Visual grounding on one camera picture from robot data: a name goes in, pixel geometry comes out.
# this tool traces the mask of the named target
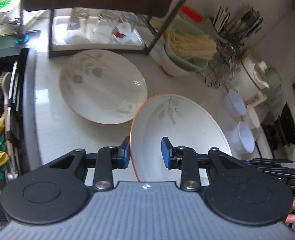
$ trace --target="white plate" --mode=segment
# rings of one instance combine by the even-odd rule
[[[135,65],[100,49],[82,51],[70,59],[61,69],[60,90],[75,113],[103,124],[131,120],[148,96],[145,80]]]
[[[164,165],[163,137],[175,147],[187,146],[204,154],[218,147],[232,156],[222,130],[202,107],[179,95],[156,95],[140,107],[131,127],[132,163],[139,181],[180,180],[180,170],[168,170]],[[201,177],[207,177],[205,169],[199,171]]]

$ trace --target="green plastic basket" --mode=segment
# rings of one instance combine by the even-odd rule
[[[170,25],[168,31],[171,32],[175,30],[177,32],[191,34],[191,35],[205,35],[199,28],[185,22],[182,19],[175,18]],[[170,46],[170,35],[167,35],[166,43],[165,43],[165,52],[168,57],[181,69],[186,71],[195,71],[197,70],[204,70],[208,66],[209,61],[206,59],[190,59],[186,60],[179,56],[177,56],[171,49]]]

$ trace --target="red object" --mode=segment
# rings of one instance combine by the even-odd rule
[[[197,23],[200,23],[203,21],[202,15],[194,11],[192,8],[190,8],[187,5],[184,5],[181,8],[181,12],[184,13],[187,17],[191,18],[192,20],[196,21]]]

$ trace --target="white countertop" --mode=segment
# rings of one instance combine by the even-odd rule
[[[107,145],[120,145],[130,134],[131,121],[118,125],[90,122],[72,112],[63,101],[58,85],[59,71],[67,64],[70,57],[48,59],[47,27],[48,20],[38,20],[32,26],[33,30],[42,31],[37,45],[35,114],[43,164],[75,148],[84,148],[87,153],[91,153]],[[5,32],[6,30],[0,29],[0,34]],[[150,55],[122,55],[143,74],[147,83],[148,97],[161,93],[185,96],[202,106],[219,124],[225,135],[240,121],[240,119],[230,117],[221,105],[226,94],[223,86],[219,89],[208,88],[195,75],[168,77]],[[237,156],[234,152],[233,156],[239,159],[259,158],[257,151],[242,156]],[[88,172],[87,185],[92,184],[93,174],[93,169]],[[113,176],[115,183],[119,180],[136,180],[131,162],[126,170],[114,170]]]

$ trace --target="white plastic cup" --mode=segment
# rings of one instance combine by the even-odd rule
[[[229,138],[230,147],[238,153],[252,153],[255,149],[255,141],[251,129],[245,122],[233,129]]]
[[[246,122],[250,129],[258,129],[261,126],[257,113],[251,105],[247,105],[246,107],[246,115],[244,117],[244,122]]]
[[[232,117],[246,114],[246,107],[241,95],[235,90],[230,89],[229,93],[223,98],[223,105]]]

